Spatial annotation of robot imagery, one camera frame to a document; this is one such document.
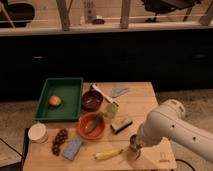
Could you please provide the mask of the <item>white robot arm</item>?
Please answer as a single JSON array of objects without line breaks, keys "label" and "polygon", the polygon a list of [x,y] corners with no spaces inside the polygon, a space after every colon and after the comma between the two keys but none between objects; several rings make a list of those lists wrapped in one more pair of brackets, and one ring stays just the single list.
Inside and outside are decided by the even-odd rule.
[{"label": "white robot arm", "polygon": [[147,114],[138,128],[136,142],[142,147],[154,146],[165,137],[213,163],[213,133],[183,121],[184,115],[181,102],[174,99],[163,102]]}]

